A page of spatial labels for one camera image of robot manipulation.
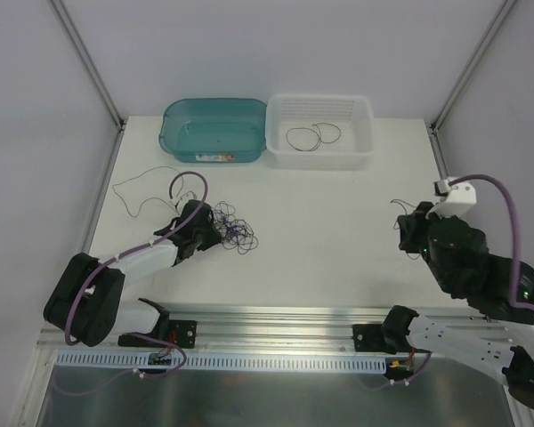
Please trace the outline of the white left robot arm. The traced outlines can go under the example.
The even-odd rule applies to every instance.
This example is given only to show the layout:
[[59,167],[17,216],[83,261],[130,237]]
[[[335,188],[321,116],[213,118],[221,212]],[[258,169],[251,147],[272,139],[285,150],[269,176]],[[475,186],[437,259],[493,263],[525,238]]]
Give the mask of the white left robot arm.
[[44,307],[44,320],[88,347],[112,334],[125,347],[168,342],[173,335],[170,312],[147,298],[124,302],[124,289],[221,240],[212,207],[191,200],[147,244],[104,260],[86,253],[74,255]]

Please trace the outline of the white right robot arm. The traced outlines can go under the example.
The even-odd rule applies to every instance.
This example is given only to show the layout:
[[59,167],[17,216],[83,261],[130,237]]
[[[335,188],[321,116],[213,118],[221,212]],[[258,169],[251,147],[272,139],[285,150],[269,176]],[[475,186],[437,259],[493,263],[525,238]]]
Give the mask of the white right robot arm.
[[441,218],[431,202],[420,203],[396,222],[400,250],[420,255],[445,294],[497,321],[514,340],[484,341],[395,305],[380,327],[386,349],[439,353],[504,385],[534,410],[534,311],[508,300],[512,259],[491,254],[481,230],[456,216]]

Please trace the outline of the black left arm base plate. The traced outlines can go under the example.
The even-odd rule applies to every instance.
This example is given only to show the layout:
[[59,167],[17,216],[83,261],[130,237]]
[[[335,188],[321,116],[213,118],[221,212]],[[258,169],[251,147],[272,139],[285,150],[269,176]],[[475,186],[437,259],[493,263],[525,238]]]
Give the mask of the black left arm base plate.
[[122,334],[117,345],[124,348],[157,348],[172,343],[182,349],[193,349],[196,343],[198,322],[195,320],[165,319],[149,333]]

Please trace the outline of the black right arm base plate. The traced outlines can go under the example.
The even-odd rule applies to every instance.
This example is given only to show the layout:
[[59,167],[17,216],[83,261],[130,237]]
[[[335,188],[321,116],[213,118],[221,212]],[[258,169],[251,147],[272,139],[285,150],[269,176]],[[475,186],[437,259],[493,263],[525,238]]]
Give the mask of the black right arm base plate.
[[353,346],[356,352],[383,352],[393,354],[385,342],[381,324],[355,324],[352,326]]

